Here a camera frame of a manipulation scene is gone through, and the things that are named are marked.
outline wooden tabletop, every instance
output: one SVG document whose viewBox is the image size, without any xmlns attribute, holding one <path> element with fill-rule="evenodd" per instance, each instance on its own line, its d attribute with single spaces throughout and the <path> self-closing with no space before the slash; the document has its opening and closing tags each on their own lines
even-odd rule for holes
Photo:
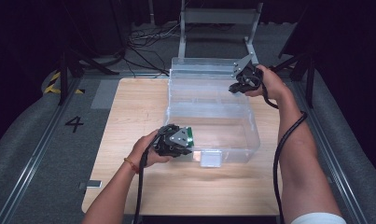
<svg viewBox="0 0 376 224">
<path fill-rule="evenodd" d="M 99 189 L 87 189 L 83 212 L 109 182 L 143 135 L 162 126 L 168 105 L 168 79 L 123 78 L 104 130 L 91 180 Z M 262 97 L 250 98 L 260 148 L 248 163 L 223 163 L 202 168 L 198 162 L 171 161 L 145 169 L 141 215 L 159 216 L 276 216 L 272 160 L 277 144 L 278 111 Z M 132 181 L 126 214 L 136 206 L 138 175 Z"/>
</svg>

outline white sleeve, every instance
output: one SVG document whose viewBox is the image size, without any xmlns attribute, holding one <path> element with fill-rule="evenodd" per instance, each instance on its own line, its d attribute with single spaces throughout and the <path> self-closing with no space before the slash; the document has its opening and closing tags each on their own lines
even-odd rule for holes
<svg viewBox="0 0 376 224">
<path fill-rule="evenodd" d="M 330 213 L 309 213 L 297 217 L 291 224 L 346 224 L 342 217 Z"/>
</svg>

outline person's left hand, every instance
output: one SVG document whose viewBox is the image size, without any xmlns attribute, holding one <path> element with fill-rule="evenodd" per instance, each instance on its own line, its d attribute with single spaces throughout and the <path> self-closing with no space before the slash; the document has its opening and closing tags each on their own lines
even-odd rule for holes
<svg viewBox="0 0 376 224">
<path fill-rule="evenodd" d="M 132 163 L 135 164 L 136 167 L 139 168 L 139 162 L 141 160 L 142 154 L 144 153 L 147 146 L 150 144 L 150 142 L 153 140 L 153 138 L 158 133 L 158 130 L 153 131 L 147 136 L 142 136 L 138 141 L 134 144 L 134 147 L 132 148 L 132 152 L 129 155 L 129 159 L 132 161 Z M 155 149 L 153 147 L 150 148 L 149 153 L 147 154 L 147 162 L 146 167 L 149 167 L 153 165 L 156 162 L 167 162 L 173 157 L 170 156 L 159 156 L 158 153 L 155 152 Z"/>
</svg>

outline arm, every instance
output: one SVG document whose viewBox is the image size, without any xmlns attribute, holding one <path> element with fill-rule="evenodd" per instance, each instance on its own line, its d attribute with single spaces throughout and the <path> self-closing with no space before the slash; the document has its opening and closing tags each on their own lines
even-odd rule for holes
<svg viewBox="0 0 376 224">
<path fill-rule="evenodd" d="M 278 104 L 280 127 L 278 141 L 301 117 L 290 89 L 270 69 L 259 65 L 269 98 Z M 262 89 L 249 91 L 248 96 L 258 96 Z M 288 137 L 280 156 L 283 178 L 282 206 L 285 223 L 312 212 L 325 212 L 340 216 L 341 212 L 322 171 L 313 135 L 306 122 Z"/>
<path fill-rule="evenodd" d="M 141 137 L 134 145 L 129 159 L 138 167 L 142 153 L 155 137 L 157 131 Z M 153 148 L 147 156 L 147 166 L 156 162 L 167 162 L 171 157 L 159 156 Z M 128 162 L 123 162 L 88 209 L 82 223 L 121 223 L 124 215 L 124 207 L 129 192 L 130 184 L 135 176 L 135 171 Z"/>
</svg>

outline transparent container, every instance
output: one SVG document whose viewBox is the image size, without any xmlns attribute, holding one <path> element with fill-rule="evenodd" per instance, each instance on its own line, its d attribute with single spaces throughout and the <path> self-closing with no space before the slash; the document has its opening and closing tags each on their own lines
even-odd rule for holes
<svg viewBox="0 0 376 224">
<path fill-rule="evenodd" d="M 222 162 L 248 162 L 260 146 L 254 112 L 241 93 L 229 92 L 236 82 L 232 59 L 173 58 L 169 105 L 164 124 L 189 126 L 193 153 L 183 161 L 204 167 Z"/>
</svg>

